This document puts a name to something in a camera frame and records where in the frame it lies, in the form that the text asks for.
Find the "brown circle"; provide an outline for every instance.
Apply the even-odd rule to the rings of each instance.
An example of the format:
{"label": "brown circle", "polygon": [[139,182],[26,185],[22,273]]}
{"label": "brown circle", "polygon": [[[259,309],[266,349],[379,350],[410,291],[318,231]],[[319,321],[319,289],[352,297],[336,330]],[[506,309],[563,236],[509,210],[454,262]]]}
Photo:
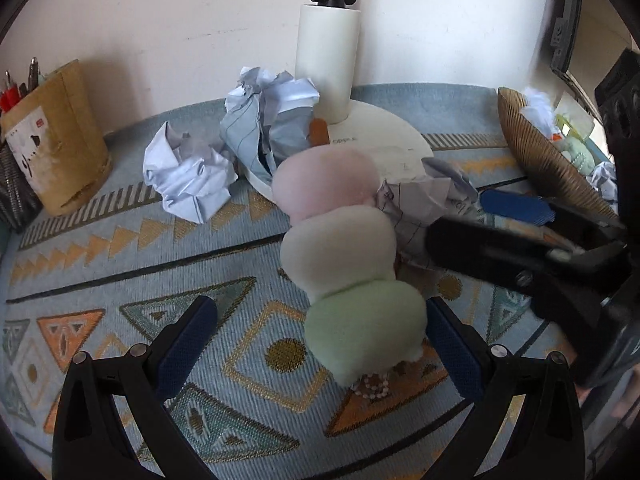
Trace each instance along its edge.
{"label": "brown circle", "polygon": [[447,301],[457,300],[462,296],[462,282],[459,278],[447,274],[438,282],[438,292]]}
{"label": "brown circle", "polygon": [[35,365],[29,365],[27,368],[27,377],[34,384],[38,380],[38,369]]}
{"label": "brown circle", "polygon": [[272,370],[281,374],[291,373],[304,364],[306,348],[297,339],[281,339],[267,349],[264,359]]}

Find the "white cylinder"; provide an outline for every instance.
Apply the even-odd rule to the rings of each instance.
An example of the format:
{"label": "white cylinder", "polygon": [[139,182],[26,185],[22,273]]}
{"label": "white cylinder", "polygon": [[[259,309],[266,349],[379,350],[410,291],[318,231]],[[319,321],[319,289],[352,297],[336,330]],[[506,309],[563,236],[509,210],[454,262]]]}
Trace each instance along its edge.
{"label": "white cylinder", "polygon": [[296,79],[308,77],[316,85],[316,117],[329,124],[349,116],[359,35],[359,10],[302,7]]}

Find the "white wall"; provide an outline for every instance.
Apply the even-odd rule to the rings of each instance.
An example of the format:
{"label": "white wall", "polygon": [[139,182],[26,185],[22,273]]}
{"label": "white wall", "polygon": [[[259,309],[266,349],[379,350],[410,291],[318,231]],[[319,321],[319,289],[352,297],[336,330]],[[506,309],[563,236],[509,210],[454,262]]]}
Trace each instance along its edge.
{"label": "white wall", "polygon": [[[244,65],[295,66],[307,0],[30,0],[0,45],[25,79],[79,58],[100,126],[114,130],[224,97]],[[521,88],[536,65],[546,0],[360,0],[357,84]]]}

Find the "stacked plush toy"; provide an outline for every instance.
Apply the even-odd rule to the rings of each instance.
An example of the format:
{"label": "stacked plush toy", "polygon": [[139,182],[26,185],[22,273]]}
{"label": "stacked plush toy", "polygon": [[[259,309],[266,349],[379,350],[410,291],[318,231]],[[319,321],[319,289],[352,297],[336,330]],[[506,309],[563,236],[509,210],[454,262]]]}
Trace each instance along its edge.
{"label": "stacked plush toy", "polygon": [[396,281],[396,233],[375,207],[379,188],[371,158],[343,146],[299,153],[273,179],[292,225],[282,267],[312,305],[306,344],[341,386],[422,357],[425,303]]}

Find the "green plush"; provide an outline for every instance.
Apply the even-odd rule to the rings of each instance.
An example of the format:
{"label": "green plush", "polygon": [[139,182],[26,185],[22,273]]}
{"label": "green plush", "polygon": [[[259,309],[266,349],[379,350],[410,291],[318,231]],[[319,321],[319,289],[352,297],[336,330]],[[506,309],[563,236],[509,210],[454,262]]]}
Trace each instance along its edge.
{"label": "green plush", "polygon": [[358,285],[315,303],[306,315],[306,344],[340,386],[417,362],[427,327],[421,294],[403,282]]}
{"label": "green plush", "polygon": [[593,173],[593,168],[596,166],[595,160],[593,160],[593,155],[580,139],[574,136],[567,136],[562,140],[556,140],[554,146],[582,176],[588,176]]}

